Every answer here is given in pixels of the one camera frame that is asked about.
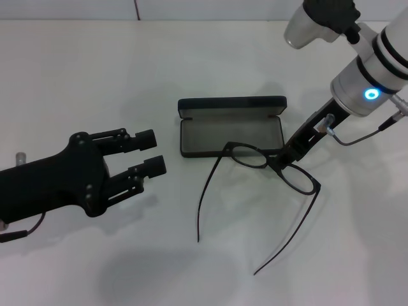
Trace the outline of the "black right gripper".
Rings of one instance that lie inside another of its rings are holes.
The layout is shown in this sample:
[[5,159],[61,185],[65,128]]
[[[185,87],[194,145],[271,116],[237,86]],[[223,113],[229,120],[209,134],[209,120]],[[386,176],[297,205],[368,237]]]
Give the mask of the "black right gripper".
[[277,169],[283,170],[295,161],[301,160],[326,135],[325,132],[318,131],[317,127],[329,114],[335,118],[330,125],[331,128],[337,127],[348,118],[348,113],[334,99],[330,99],[301,125],[274,157],[273,161]]

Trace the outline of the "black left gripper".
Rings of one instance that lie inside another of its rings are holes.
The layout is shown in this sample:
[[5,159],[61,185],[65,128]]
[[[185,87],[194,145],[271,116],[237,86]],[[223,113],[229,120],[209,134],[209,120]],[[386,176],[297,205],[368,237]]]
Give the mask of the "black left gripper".
[[74,134],[62,152],[1,171],[1,220],[9,224],[68,205],[100,216],[107,210],[101,197],[106,178],[103,155],[91,136]]

